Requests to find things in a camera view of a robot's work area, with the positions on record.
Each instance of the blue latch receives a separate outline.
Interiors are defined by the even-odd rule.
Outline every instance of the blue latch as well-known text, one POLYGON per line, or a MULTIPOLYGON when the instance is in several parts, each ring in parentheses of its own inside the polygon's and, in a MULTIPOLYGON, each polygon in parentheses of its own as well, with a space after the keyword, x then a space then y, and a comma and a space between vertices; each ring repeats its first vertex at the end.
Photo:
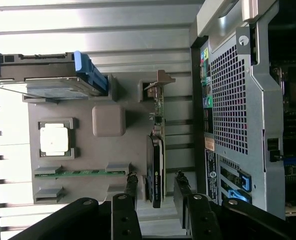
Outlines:
POLYGON ((245 176, 242 176, 242 179, 244 180, 244 183, 242 185, 242 187, 246 190, 246 191, 250 191, 250 180, 248 178, 246 178, 245 176))
POLYGON ((108 80, 93 65, 87 54, 79 51, 74 52, 74 62, 77 73, 83 73, 88 76, 88 83, 100 86, 103 90, 108 91, 108 80))
POLYGON ((250 198, 243 196, 238 190, 231 189, 228 191, 228 193, 229 193, 229 198, 240 199, 247 203, 251 203, 250 198))

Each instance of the hard drive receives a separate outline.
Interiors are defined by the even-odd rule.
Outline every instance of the hard drive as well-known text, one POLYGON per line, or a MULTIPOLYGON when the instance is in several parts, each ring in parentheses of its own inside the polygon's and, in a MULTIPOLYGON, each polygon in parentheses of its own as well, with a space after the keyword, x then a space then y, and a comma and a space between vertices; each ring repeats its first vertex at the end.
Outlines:
POLYGON ((79 51, 51 55, 0 54, 0 88, 54 100, 107 96, 108 80, 79 51))
POLYGON ((160 208, 163 199, 163 142, 156 136, 147 136, 147 186, 154 208, 160 208))

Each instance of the ventilation grille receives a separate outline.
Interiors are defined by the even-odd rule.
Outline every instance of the ventilation grille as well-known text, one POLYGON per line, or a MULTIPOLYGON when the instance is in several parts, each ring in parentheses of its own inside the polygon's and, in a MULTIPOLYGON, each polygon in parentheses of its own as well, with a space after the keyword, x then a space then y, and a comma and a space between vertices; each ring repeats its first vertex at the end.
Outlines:
POLYGON ((223 162, 224 164, 227 164, 228 166, 230 166, 230 167, 232 167, 234 169, 240 170, 239 164, 236 164, 235 162, 230 161, 230 160, 226 159, 225 157, 220 156, 218 154, 217 154, 217 157, 218 157, 218 160, 223 162))
POLYGON ((244 60, 233 46, 211 63, 215 143, 248 154, 244 60))

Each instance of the sticker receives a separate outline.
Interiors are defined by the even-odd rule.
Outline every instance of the sticker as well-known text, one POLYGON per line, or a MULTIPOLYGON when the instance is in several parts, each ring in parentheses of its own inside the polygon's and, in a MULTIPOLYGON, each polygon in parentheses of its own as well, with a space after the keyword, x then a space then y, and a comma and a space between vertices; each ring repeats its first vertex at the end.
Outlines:
POLYGON ((210 150, 205 150, 205 158, 207 173, 207 195, 214 203, 218 204, 218 167, 216 154, 210 150))
POLYGON ((213 138, 209 138, 209 137, 205 137, 204 138, 205 141, 205 147, 206 149, 209 149, 211 151, 214 151, 214 139, 213 138))

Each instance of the label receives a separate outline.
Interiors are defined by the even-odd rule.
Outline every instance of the label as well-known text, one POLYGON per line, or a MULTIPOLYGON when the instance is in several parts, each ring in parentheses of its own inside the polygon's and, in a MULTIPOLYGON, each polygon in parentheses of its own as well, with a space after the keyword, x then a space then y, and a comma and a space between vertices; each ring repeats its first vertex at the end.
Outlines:
POLYGON ((155 186, 155 200, 158 201, 159 200, 159 175, 158 172, 156 171, 156 173, 154 174, 154 186, 155 186))
POLYGON ((216 154, 210 150, 205 150, 206 158, 206 176, 207 176, 207 195, 216 204, 219 204, 218 198, 218 167, 216 154))
POLYGON ((209 138, 209 137, 205 137, 204 138, 205 141, 205 147, 206 149, 209 149, 211 151, 214 151, 214 139, 213 138, 209 138))

